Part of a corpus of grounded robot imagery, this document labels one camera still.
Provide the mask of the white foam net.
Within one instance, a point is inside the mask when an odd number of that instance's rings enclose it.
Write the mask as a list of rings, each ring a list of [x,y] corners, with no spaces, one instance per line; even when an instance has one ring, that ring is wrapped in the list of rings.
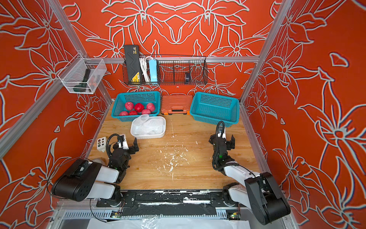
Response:
[[[137,135],[146,135],[151,131],[151,128],[148,125],[150,119],[151,117],[148,114],[143,114],[132,122]]]
[[[151,118],[148,123],[148,134],[158,135],[164,131],[165,119],[161,117]]]

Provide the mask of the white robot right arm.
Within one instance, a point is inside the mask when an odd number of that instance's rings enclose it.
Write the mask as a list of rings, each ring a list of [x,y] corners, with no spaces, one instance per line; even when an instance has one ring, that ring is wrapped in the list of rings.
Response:
[[[226,204],[239,203],[248,207],[262,225],[291,213],[290,206],[271,173],[253,172],[229,156],[228,151],[234,149],[234,137],[227,141],[216,134],[210,136],[209,143],[213,145],[213,169],[236,181],[224,187]]]

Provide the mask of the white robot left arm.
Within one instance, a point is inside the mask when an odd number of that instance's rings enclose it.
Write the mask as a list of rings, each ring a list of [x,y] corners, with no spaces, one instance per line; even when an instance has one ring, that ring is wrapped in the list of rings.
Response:
[[[105,148],[108,164],[77,159],[52,185],[52,195],[77,202],[96,198],[122,201],[117,184],[126,176],[131,155],[139,151],[137,138],[129,146],[125,135],[112,134],[99,140],[98,146]]]

